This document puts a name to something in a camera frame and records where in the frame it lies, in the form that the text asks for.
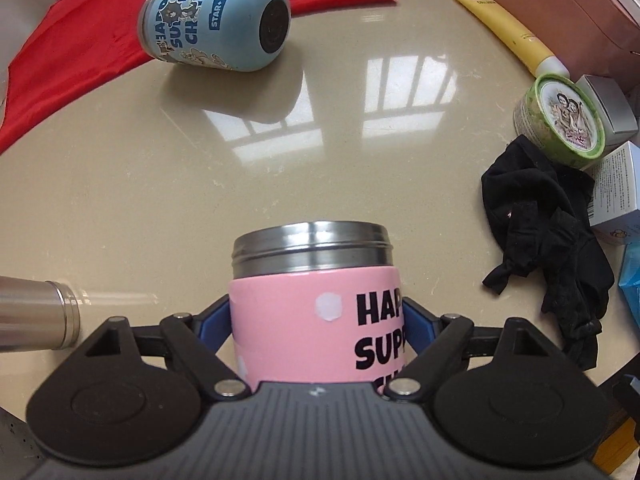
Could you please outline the blue printed cup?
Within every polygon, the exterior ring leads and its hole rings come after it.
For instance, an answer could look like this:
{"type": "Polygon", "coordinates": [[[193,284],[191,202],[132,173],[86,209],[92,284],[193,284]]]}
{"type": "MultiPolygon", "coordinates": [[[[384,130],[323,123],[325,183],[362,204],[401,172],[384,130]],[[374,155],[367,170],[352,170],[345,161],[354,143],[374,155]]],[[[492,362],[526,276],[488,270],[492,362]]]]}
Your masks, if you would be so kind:
{"type": "Polygon", "coordinates": [[[282,51],[290,0],[145,0],[138,39],[160,61],[256,72],[282,51]]]}

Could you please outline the pink steel cup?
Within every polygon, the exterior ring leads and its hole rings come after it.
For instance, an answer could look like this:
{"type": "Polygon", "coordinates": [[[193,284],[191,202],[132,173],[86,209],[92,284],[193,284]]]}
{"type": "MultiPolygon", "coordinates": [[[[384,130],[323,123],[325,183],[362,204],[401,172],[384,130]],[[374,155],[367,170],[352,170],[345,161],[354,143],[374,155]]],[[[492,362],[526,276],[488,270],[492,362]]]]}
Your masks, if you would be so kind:
{"type": "Polygon", "coordinates": [[[240,376],[264,382],[370,382],[406,362],[399,271],[384,226],[311,221],[238,237],[229,285],[240,376]]]}

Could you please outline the white blue carton box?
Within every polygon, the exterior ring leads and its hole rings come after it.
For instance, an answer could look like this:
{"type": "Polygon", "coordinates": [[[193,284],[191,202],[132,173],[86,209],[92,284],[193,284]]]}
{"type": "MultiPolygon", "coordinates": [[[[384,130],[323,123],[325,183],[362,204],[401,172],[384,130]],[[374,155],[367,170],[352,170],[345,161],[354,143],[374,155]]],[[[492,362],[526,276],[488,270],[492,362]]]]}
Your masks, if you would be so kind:
{"type": "Polygon", "coordinates": [[[593,177],[590,226],[601,240],[628,245],[639,240],[639,148],[625,142],[589,168],[593,177]]]}

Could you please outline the yellow cream tube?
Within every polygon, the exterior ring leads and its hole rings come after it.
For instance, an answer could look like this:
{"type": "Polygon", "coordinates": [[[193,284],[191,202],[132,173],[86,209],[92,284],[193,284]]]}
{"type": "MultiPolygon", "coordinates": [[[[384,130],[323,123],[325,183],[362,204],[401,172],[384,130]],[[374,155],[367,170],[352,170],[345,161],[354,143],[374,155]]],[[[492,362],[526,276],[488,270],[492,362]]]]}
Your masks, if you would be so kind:
{"type": "Polygon", "coordinates": [[[570,72],[560,59],[522,22],[495,0],[454,0],[486,26],[535,77],[570,72]]]}

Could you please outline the rose gold large box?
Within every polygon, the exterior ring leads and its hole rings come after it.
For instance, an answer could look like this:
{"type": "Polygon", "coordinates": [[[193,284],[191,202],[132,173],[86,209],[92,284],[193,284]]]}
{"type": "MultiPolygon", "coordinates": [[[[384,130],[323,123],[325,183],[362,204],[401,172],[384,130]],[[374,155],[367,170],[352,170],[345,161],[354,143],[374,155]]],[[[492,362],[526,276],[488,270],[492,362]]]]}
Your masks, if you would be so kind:
{"type": "Polygon", "coordinates": [[[639,83],[639,24],[617,0],[495,0],[560,59],[577,80],[613,78],[625,91],[639,83]]]}

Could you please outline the blue wet wipes pack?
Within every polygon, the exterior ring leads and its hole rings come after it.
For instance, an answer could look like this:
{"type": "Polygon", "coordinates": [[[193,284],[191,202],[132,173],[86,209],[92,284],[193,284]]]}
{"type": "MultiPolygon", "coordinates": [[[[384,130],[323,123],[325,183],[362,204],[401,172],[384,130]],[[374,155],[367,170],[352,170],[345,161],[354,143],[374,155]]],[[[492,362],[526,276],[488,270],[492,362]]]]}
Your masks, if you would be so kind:
{"type": "Polygon", "coordinates": [[[637,327],[640,327],[640,243],[626,246],[618,287],[637,327]]]}

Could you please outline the black cloth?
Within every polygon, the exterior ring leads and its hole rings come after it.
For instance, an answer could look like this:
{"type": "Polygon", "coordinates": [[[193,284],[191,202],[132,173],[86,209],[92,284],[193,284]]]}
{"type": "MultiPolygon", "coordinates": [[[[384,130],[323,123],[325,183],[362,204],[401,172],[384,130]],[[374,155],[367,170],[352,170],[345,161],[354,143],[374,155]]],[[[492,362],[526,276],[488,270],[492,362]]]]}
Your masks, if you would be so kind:
{"type": "Polygon", "coordinates": [[[568,358],[591,370],[615,282],[588,218],[593,178],[548,159],[518,136],[480,184],[491,233],[503,252],[483,285],[499,295],[512,276],[539,270],[546,282],[541,311],[555,316],[568,358]]]}

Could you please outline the tall stainless steel cup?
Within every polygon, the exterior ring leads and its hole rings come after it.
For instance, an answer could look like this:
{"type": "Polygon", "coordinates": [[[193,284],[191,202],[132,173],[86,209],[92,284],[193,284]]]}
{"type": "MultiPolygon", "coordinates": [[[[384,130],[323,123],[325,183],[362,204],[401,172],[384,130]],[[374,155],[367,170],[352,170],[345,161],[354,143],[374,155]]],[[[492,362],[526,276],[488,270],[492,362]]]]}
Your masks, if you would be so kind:
{"type": "Polygon", "coordinates": [[[76,295],[66,284],[0,278],[2,352],[70,348],[80,333],[76,295]]]}

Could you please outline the green round tin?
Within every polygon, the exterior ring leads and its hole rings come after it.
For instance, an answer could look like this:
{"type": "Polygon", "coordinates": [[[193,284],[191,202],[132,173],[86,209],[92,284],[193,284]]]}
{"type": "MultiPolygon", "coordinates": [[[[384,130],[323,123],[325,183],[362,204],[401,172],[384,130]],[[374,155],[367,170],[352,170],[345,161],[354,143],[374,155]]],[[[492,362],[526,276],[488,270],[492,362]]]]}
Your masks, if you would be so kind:
{"type": "Polygon", "coordinates": [[[514,108],[513,125],[548,159],[566,166],[585,168],[604,153],[605,132],[593,102],[560,75],[536,78],[514,108]]]}

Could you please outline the red flag cloth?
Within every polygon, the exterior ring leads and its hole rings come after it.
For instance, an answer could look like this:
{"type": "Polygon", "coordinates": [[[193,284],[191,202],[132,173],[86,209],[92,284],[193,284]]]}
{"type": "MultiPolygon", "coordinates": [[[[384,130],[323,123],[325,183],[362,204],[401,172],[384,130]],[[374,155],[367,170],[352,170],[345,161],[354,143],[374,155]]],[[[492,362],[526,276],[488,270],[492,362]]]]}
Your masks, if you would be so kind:
{"type": "MultiPolygon", "coordinates": [[[[290,0],[293,14],[394,0],[290,0]]],[[[1,147],[107,81],[149,62],[137,37],[144,0],[58,0],[8,68],[1,147]]]]}

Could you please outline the silver small box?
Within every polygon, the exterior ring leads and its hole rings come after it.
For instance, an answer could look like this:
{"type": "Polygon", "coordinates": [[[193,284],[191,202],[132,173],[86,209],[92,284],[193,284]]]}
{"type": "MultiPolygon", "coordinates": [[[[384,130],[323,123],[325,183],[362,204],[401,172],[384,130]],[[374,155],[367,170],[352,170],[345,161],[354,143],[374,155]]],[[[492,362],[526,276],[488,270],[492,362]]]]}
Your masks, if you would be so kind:
{"type": "Polygon", "coordinates": [[[593,102],[605,132],[605,149],[612,151],[639,131],[634,114],[620,85],[612,78],[582,75],[577,85],[593,102]]]}

